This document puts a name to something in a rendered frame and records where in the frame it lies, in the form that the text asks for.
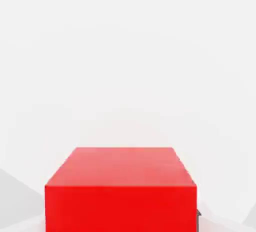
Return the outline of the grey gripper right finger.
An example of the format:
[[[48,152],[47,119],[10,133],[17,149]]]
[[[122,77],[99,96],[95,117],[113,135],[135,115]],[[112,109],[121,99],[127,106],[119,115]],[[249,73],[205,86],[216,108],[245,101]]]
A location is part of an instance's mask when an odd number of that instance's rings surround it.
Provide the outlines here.
[[[240,228],[214,216],[203,215],[197,210],[196,232],[240,232]]]

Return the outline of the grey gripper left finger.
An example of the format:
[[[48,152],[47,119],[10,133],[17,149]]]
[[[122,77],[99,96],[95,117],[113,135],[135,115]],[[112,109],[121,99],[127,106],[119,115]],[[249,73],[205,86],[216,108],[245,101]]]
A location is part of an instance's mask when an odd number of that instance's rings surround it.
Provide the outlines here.
[[[45,216],[38,215],[7,228],[7,232],[46,232]]]

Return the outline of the small red cube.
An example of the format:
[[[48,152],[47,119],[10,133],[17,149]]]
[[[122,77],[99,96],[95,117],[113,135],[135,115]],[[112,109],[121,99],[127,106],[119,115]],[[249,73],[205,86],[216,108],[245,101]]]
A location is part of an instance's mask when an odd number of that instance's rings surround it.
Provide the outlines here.
[[[197,185],[171,147],[77,147],[44,188],[45,232],[198,232]]]

